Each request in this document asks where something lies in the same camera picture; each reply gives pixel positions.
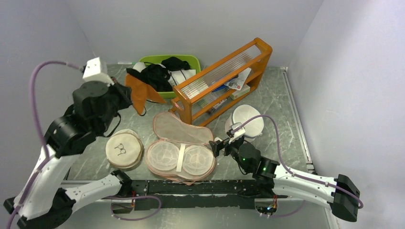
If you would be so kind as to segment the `floral pink mesh laundry bag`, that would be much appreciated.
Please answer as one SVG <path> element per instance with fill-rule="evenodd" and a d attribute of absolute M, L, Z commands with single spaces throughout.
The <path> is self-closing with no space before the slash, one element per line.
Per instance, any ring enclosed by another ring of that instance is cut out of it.
<path fill-rule="evenodd" d="M 214 171 L 209 128 L 187 124 L 170 112 L 155 115 L 152 127 L 158 140 L 146 150 L 145 162 L 153 174 L 192 185 Z"/>

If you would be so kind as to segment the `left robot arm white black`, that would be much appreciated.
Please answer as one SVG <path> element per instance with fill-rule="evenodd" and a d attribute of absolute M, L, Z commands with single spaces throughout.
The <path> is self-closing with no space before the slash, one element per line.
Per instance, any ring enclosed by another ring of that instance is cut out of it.
<path fill-rule="evenodd" d="M 54 229 L 80 208 L 103 198 L 127 198 L 132 181 L 121 170 L 91 183 L 62 188 L 61 182 L 86 147 L 108 128 L 119 111 L 132 105 L 131 89 L 119 83 L 89 81 L 73 92 L 73 104 L 44 135 L 45 147 L 23 191 L 4 201 L 21 229 Z"/>

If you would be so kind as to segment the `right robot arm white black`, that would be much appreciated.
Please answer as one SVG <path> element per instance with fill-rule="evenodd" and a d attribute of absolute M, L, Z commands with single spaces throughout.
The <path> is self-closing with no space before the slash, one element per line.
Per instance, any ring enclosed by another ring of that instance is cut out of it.
<path fill-rule="evenodd" d="M 300 198 L 331 210 L 339 219 L 357 221 L 361 208 L 360 191 L 348 176 L 321 177 L 292 169 L 262 156 L 245 140 L 216 140 L 210 141 L 209 145 L 215 157 L 223 150 L 225 156 L 235 160 L 243 174 L 251 174 L 258 183 L 257 190 L 262 197 L 275 194 Z"/>

